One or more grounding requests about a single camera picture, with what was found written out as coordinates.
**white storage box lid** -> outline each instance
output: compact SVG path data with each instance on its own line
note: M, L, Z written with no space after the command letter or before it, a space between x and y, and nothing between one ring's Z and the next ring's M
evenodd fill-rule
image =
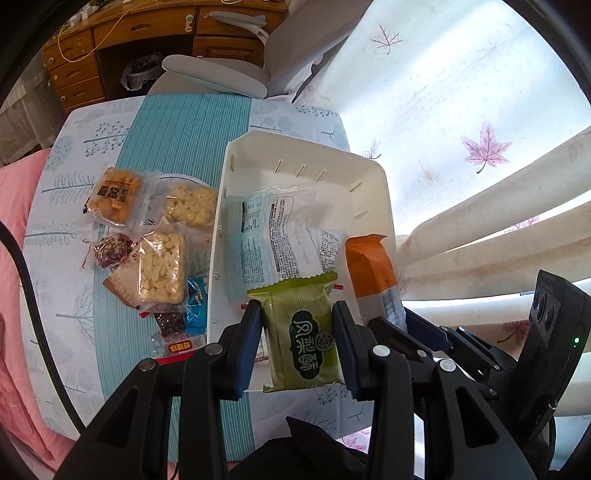
M396 241L382 167L368 158L298 138L252 131L230 142L222 168L215 219L207 306L207 341L217 342L228 325L240 322L243 310L226 293L224 218L226 198L270 187L317 183L316 205L308 227L346 231L346 237L381 233L392 265ZM359 312L351 285L344 247L337 257L338 285L334 300L346 300L356 321ZM268 362L255 364L251 389L270 385Z

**orange biscuit package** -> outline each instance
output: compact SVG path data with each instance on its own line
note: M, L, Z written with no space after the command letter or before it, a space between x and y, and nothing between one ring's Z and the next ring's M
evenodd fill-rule
M143 219L158 172L109 167L86 201L83 215L105 225L132 230Z
M407 331L406 314L392 262L381 244L385 235L354 236L345 242L345 257L365 325L383 317Z

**chair armrest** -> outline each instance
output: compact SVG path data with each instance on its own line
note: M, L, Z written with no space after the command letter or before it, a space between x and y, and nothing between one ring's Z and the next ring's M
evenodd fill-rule
M208 16L215 18L219 22L234 25L254 33L262 44L265 45L269 39L269 34L261 27L266 26L267 22L261 17L251 17L250 15L236 14L233 12L213 11Z
M162 61L167 72L195 79L198 84L220 93L238 93L251 98L265 98L267 87L258 80L205 59L169 55Z

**orange snack package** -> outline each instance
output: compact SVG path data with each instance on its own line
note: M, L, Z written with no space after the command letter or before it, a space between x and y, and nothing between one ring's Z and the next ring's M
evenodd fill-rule
M385 235L354 236L345 242L345 257L361 320L383 317L407 331L406 314L392 262L381 244Z

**cable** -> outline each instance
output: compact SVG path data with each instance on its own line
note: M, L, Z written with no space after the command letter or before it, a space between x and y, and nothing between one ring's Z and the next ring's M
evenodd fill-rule
M174 480L177 476L177 473L178 473L178 462L177 462L177 466L174 467L174 473L173 473L172 477L170 477L170 480Z
M27 262L25 261L25 257L23 256L17 241L12 236L12 233L10 233L10 230L1 221L0 242L2 242L2 244L6 247L6 250L8 250L8 253L12 257L12 260L18 271L18 276L21 279L22 290L27 301L29 315L31 316L31 324L33 325L35 337L37 337L37 343L39 344L39 350L43 356L43 361L45 362L45 366L49 372L49 378L56 389L58 398L66 409L66 413L74 424L74 427L76 427L76 430L78 430L79 433L82 433L86 427L78 415L78 412L74 408L68 393L66 392L66 388L64 387L64 384L60 378L60 374L57 371L56 363L53 361L53 357L51 356L51 350L49 349L49 344L47 343L45 331L43 330L43 324L41 323L41 316L39 315L39 308L35 299L35 291L33 290L33 284L31 282L29 270L27 268Z
M110 29L110 30L107 32L107 35L105 35L105 38L103 38L103 39L102 39L102 40L99 42L99 44L98 44L96 47L94 47L94 48L93 48L92 50L90 50L90 51L89 51L89 52L88 52L86 55L84 55L83 57L80 57L79 59L70 60L70 59L67 59L66 57L64 57L64 53L63 53L63 52L62 52L62 50L61 50L61 45L60 45L60 37L61 37L61 35L63 34L64 27L65 27L67 24L64 24L64 25L62 25L62 27L61 27L61 29L60 29L60 32L57 34L57 48L58 48L58 50L60 51L60 55L61 55L61 57L62 57L62 58L65 60L65 61L67 61L67 62L69 62L69 63L76 63L76 62L78 62L78 61L82 61L82 60L84 60L84 59L87 59L87 58L88 58L90 55L92 55L94 52L96 52L96 50L98 50L98 48L100 47L100 45L101 45L101 44L102 44L102 43L103 43L103 42L104 42L104 41L107 39L107 37L108 37L108 36L111 34L111 32L112 32L112 31L115 29L115 27L117 26L117 24L118 24L118 23L119 23L119 22L120 22L120 21L123 19L123 17L124 17L125 15L127 15L129 12L131 12L131 11L133 11L133 10L136 10L136 9L138 9L138 8L140 8L140 7L144 7L145 5L148 5L148 4L151 4L151 3L157 2L157 1L158 1L158 0L148 0L147 2L144 2L143 4L136 5L135 7L131 7L129 10L126 10L126 11L123 13L123 15L121 15L121 16L119 17L119 19L117 20L117 22L115 22L115 25L113 25L113 26L111 27L111 29Z

